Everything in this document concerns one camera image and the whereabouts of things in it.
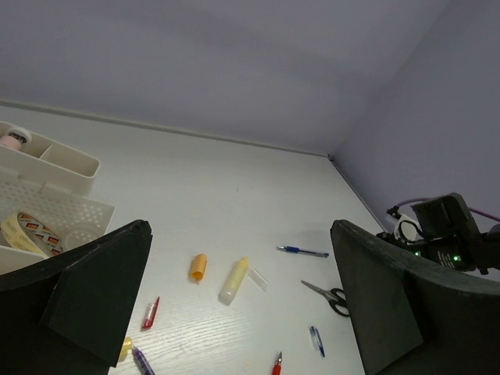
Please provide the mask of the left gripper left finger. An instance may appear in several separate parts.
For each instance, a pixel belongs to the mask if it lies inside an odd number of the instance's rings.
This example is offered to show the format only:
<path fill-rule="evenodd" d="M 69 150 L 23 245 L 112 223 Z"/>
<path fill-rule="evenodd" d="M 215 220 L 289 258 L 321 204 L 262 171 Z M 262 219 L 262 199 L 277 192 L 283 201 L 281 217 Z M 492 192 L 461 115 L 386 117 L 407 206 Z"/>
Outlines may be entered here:
<path fill-rule="evenodd" d="M 152 244 L 135 220 L 1 276 L 3 374 L 107 374 L 116 366 Z"/>

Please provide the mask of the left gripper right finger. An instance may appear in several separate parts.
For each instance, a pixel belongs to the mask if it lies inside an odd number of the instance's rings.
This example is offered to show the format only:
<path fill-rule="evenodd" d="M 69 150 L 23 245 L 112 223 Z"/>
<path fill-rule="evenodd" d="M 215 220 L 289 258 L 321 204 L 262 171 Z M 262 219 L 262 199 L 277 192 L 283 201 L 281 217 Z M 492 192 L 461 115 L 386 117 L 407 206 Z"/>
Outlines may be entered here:
<path fill-rule="evenodd" d="M 416 256 L 347 220 L 330 229 L 367 374 L 497 374 L 499 284 Z"/>

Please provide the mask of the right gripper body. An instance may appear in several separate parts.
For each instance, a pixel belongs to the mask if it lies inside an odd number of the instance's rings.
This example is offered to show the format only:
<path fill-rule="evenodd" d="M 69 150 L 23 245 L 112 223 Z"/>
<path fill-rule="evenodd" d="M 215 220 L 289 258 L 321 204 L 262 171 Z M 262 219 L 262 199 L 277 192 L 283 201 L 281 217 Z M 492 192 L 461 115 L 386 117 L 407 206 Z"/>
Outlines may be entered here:
<path fill-rule="evenodd" d="M 414 198 L 395 206 L 419 223 L 420 236 L 407 243 L 396 240 L 393 233 L 381 232 L 379 239 L 459 272 L 484 272 L 473 254 L 473 248 L 483 244 L 482 234 L 460 194 Z"/>

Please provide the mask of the black handled scissors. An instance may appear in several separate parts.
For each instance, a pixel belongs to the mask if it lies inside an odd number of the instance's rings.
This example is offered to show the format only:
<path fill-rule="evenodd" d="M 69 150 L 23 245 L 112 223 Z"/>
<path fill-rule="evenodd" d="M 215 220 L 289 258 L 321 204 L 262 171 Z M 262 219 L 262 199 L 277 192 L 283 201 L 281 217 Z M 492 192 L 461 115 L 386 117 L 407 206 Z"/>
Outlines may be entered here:
<path fill-rule="evenodd" d="M 325 290 L 304 280 L 302 280 L 301 283 L 309 289 L 315 291 L 317 294 L 322 295 L 328 301 L 329 306 L 338 315 L 343 317 L 350 317 L 347 302 L 345 299 L 345 293 L 342 289 L 333 288 L 330 290 Z"/>

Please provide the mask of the beige masking tape roll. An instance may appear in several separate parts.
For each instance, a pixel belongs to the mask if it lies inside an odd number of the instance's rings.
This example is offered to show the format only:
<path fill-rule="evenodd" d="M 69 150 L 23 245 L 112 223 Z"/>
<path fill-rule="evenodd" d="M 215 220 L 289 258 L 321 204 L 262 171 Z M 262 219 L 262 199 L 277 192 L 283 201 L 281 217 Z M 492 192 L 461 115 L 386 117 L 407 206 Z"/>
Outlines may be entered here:
<path fill-rule="evenodd" d="M 1 222 L 1 231 L 12 248 L 40 255 L 44 259 L 65 252 L 59 236 L 25 212 L 11 213 Z"/>

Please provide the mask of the blue gel pen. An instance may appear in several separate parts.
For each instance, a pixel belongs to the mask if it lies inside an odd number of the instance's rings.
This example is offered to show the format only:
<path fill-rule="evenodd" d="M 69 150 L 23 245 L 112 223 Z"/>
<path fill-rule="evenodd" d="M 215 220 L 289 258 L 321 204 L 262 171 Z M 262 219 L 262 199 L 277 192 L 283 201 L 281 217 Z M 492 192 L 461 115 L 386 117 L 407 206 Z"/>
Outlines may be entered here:
<path fill-rule="evenodd" d="M 293 247 L 293 246 L 277 246 L 276 250 L 282 251 L 282 252 L 294 253 L 294 254 L 310 255 L 310 256 L 315 256 L 315 257 L 320 257 L 320 258 L 328 258 L 330 255 L 328 252 L 316 252 L 316 251 L 306 250 L 303 248 L 297 248 L 297 247 Z"/>

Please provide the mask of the pink white stapler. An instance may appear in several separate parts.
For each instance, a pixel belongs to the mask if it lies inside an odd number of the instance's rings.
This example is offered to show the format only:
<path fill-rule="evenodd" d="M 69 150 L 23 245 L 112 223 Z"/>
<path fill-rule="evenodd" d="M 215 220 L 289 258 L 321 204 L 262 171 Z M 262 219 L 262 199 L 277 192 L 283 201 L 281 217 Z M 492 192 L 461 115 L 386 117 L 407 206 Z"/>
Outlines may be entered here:
<path fill-rule="evenodd" d="M 22 127 L 10 127 L 1 136 L 1 145 L 20 152 L 27 152 L 32 142 L 30 131 Z"/>

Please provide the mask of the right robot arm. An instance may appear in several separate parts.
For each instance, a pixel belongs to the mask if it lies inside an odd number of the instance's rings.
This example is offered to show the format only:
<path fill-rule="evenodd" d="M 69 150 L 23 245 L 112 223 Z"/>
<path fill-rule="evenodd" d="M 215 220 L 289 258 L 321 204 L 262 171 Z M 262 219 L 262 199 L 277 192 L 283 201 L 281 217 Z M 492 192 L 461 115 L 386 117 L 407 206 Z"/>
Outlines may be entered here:
<path fill-rule="evenodd" d="M 499 268 L 499 225 L 482 233 L 474 213 L 499 221 L 467 206 L 458 193 L 408 199 L 387 211 L 396 220 L 394 230 L 377 237 L 450 269 L 487 275 L 489 269 Z"/>

